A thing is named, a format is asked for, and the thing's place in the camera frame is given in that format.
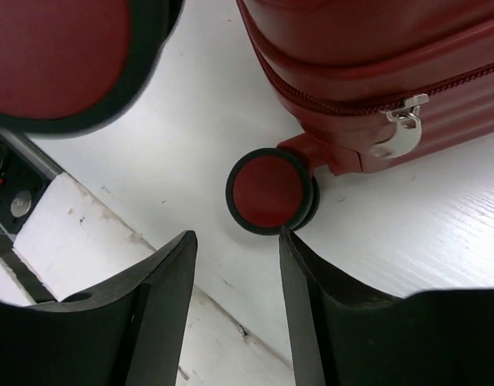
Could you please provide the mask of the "red hard-shell suitcase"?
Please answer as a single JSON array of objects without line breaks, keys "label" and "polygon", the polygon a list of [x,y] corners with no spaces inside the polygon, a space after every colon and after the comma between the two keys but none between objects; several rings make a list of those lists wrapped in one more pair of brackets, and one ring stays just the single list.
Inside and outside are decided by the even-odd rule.
[{"label": "red hard-shell suitcase", "polygon": [[[228,210],[271,236],[307,225],[314,171],[371,174],[494,132],[494,1],[240,1],[254,53],[303,132],[232,168]],[[147,85],[181,1],[0,1],[0,224],[56,175],[28,133],[84,134]]]}]

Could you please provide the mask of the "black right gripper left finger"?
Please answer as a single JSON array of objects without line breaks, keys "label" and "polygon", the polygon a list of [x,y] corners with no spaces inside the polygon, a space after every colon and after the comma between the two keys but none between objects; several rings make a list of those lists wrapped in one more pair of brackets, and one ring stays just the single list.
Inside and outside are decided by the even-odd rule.
[{"label": "black right gripper left finger", "polygon": [[173,385],[194,285],[197,237],[60,302],[0,302],[0,385]]}]

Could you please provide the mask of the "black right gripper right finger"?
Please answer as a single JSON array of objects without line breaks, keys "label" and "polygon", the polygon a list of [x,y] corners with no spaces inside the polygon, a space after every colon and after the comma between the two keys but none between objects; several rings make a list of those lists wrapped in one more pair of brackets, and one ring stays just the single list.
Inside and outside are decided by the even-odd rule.
[{"label": "black right gripper right finger", "polygon": [[279,256],[296,384],[494,385],[494,289],[394,297],[288,229]]}]

